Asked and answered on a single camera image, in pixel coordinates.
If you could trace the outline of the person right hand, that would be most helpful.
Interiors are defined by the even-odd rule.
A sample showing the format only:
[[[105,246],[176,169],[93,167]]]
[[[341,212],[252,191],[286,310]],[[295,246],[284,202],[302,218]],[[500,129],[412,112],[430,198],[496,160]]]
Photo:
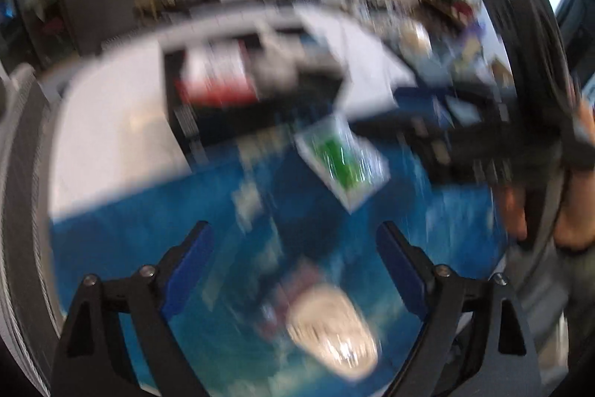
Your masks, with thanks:
[[[564,170],[550,181],[544,205],[532,208],[530,192],[517,186],[491,190],[498,216],[508,236],[517,242],[531,238],[532,222],[544,225],[554,244],[570,252],[594,245],[594,171]]]

